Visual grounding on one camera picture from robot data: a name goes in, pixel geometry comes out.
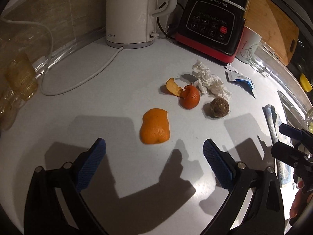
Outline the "person's right hand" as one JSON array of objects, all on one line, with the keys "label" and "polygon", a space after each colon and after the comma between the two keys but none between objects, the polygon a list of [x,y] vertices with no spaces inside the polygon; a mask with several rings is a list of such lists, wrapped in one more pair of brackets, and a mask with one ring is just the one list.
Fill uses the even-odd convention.
[{"label": "person's right hand", "polygon": [[290,209],[290,218],[295,218],[298,215],[303,202],[309,203],[312,199],[312,193],[310,195],[305,195],[302,192],[302,189],[304,187],[303,180],[297,184],[297,187],[299,190],[295,195],[294,201],[292,203],[292,207]]}]

